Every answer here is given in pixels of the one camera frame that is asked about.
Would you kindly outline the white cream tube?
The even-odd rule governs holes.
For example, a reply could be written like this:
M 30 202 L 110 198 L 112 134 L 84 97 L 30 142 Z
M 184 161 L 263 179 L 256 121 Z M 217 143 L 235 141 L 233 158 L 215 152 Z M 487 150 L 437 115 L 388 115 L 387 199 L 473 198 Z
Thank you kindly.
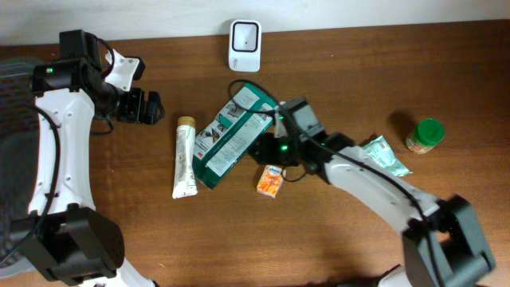
M 195 124 L 195 118 L 191 116 L 178 118 L 173 199 L 194 196 L 198 193 L 193 170 Z

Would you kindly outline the green white wipes package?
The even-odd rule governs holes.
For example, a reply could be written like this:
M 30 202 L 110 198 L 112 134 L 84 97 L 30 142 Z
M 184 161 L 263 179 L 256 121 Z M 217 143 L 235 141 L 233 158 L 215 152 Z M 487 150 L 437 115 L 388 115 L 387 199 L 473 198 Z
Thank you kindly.
M 244 84 L 195 136 L 192 167 L 196 179 L 214 189 L 273 123 L 269 113 L 276 106 L 259 88 Z

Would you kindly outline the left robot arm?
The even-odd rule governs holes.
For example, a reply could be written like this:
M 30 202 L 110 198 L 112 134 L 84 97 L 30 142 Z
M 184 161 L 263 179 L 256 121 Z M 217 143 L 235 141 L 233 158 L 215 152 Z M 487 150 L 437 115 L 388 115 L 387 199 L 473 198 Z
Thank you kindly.
M 94 205 L 92 122 L 153 125 L 157 92 L 133 86 L 145 69 L 82 29 L 59 36 L 60 56 L 33 69 L 29 108 L 39 118 L 37 180 L 28 216 L 11 224 L 16 249 L 47 281 L 69 286 L 151 286 L 127 260 L 120 227 Z

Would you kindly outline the orange tissue pack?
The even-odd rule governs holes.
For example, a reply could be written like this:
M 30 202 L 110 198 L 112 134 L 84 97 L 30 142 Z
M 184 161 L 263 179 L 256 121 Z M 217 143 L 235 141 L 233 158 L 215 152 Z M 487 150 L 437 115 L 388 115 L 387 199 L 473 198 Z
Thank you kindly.
M 283 186 L 286 172 L 282 167 L 266 165 L 257 183 L 257 192 L 276 198 L 277 193 Z

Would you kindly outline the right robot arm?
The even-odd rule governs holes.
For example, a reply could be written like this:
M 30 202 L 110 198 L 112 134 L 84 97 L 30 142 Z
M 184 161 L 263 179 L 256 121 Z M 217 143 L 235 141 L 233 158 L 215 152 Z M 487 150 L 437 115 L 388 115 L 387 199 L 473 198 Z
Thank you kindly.
M 275 131 L 259 135 L 248 153 L 261 165 L 302 166 L 346 191 L 401 235 L 404 262 L 352 286 L 477 285 L 496 268 L 471 204 L 460 195 L 443 200 L 380 167 L 355 141 L 329 134 L 306 99 L 268 111 Z

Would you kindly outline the teal wipes pouch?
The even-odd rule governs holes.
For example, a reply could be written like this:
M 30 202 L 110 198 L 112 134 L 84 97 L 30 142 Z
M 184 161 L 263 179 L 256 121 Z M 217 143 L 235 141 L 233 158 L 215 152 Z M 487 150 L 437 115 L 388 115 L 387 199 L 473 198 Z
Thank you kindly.
M 393 175 L 403 177 L 411 174 L 411 171 L 396 157 L 383 136 L 379 136 L 364 145 L 363 150 L 380 167 L 388 170 Z

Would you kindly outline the green lid jar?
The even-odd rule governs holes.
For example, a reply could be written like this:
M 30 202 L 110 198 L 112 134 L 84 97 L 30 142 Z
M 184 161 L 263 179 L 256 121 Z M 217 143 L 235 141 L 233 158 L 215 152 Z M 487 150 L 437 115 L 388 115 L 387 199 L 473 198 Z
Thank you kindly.
M 406 147 L 417 154 L 425 154 L 436 147 L 445 137 L 444 125 L 427 118 L 418 123 L 406 137 Z

